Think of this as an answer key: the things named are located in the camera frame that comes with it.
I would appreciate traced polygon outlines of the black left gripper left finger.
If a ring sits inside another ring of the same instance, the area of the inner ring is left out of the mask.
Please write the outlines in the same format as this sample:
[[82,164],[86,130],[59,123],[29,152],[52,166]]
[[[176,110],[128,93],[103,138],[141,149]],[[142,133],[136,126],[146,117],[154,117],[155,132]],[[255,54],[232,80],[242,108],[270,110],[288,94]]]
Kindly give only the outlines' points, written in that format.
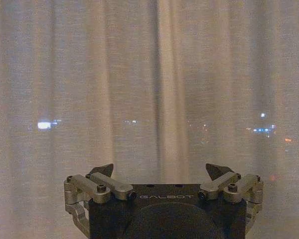
[[132,201],[136,192],[131,184],[119,182],[111,175],[114,165],[107,164],[93,168],[86,176],[72,175],[64,181],[65,211],[72,215],[75,226],[90,238],[90,222],[85,211],[89,201],[96,204],[107,203],[111,196],[121,201]]

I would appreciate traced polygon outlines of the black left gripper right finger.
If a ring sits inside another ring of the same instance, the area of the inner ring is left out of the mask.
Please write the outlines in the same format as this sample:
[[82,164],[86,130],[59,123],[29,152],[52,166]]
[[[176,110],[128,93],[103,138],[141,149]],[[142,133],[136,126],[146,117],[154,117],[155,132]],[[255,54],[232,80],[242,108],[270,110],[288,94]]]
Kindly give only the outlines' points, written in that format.
[[224,239],[244,239],[262,210],[260,176],[242,176],[226,166],[206,164],[211,182],[199,186],[198,198],[214,214]]

